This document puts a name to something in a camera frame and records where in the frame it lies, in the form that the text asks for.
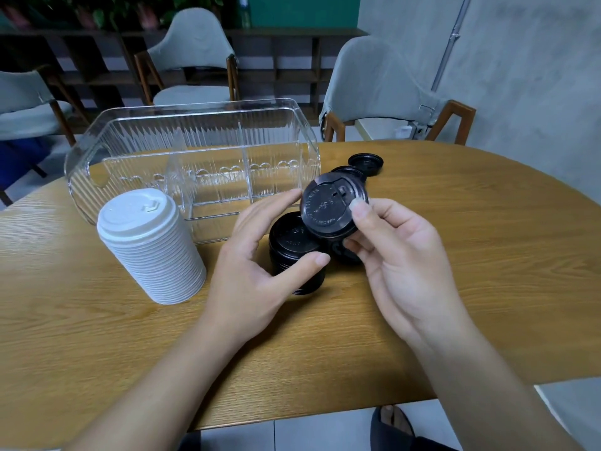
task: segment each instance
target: foot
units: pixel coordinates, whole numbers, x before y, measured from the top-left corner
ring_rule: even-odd
[[[385,405],[382,407],[380,409],[380,421],[407,435],[415,437],[415,432],[413,431],[413,427],[411,427],[411,423],[399,407],[394,405]]]

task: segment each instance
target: shelving unit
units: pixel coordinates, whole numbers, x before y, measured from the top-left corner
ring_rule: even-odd
[[[328,83],[331,69],[321,68],[321,51],[323,38],[344,37],[354,38],[367,33],[357,28],[342,29],[315,29],[315,28],[251,28],[227,29],[226,36],[233,43],[236,37],[267,37],[271,41],[271,55],[274,67],[262,70],[239,69],[241,83],[263,84],[273,83],[308,83],[310,84],[310,102],[301,105],[307,119],[313,124],[321,109],[319,103],[319,87],[321,83]],[[74,86],[86,86],[90,89],[92,98],[98,110],[110,107],[124,106],[116,86],[134,85],[138,88],[140,97],[142,90],[139,76],[134,65],[133,55],[146,50],[147,38],[161,38],[165,31],[157,32],[105,32],[99,30],[25,30],[0,32],[0,54],[3,57],[0,70],[3,71],[29,71],[43,64],[49,64],[57,71],[62,71],[61,66],[50,48],[47,38],[61,38],[77,71],[62,72],[61,77],[69,87],[74,97],[77,92]],[[105,61],[95,41],[98,37],[114,39],[121,47],[121,52],[126,60],[127,71],[111,71],[106,67]],[[287,69],[278,67],[276,45],[279,38],[303,37],[311,38],[311,68]],[[184,69],[181,71],[167,71],[161,73],[167,86],[188,84],[227,84],[225,70],[205,70],[198,68]],[[60,94],[52,88],[57,98]]]

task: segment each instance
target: green wall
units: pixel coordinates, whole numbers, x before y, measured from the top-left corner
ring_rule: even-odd
[[[253,27],[355,28],[361,0],[249,0]]]

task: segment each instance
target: transparent storage box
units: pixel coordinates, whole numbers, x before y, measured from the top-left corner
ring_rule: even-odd
[[[89,223],[113,197],[157,188],[175,199],[196,243],[227,239],[250,204],[319,173],[316,136],[288,98],[109,109],[65,159]]]

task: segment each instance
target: oval table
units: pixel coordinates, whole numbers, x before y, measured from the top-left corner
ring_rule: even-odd
[[[370,196],[439,230],[470,315],[528,383],[601,375],[601,207],[527,166],[417,141],[322,143],[329,171],[384,158]],[[64,179],[0,213],[2,445],[60,446],[198,318],[151,302],[79,216]],[[266,241],[259,262],[266,264]],[[214,267],[220,243],[199,247]],[[389,329],[362,268],[332,263],[321,289],[284,304],[208,394],[195,425],[222,426],[433,397]]]

